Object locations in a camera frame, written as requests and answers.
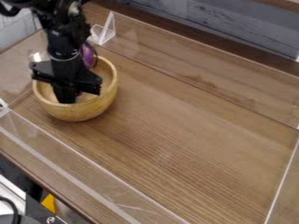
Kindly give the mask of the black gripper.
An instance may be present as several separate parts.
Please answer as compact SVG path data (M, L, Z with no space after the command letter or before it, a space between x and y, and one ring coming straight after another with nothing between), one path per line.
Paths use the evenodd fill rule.
M36 81L49 83L58 103L72 104L77 97L74 78L80 65L80 53L73 54L68 59L54 58L33 61L29 63L32 78Z

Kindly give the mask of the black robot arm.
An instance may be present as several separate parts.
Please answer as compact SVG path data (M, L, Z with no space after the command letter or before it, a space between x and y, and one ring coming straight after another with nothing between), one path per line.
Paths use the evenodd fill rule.
M0 0L0 14L14 17L22 9L37 16L46 35L48 60L30 62L32 79L50 84L58 103L70 104L80 93L100 95L101 78L84 63L89 23L86 0Z

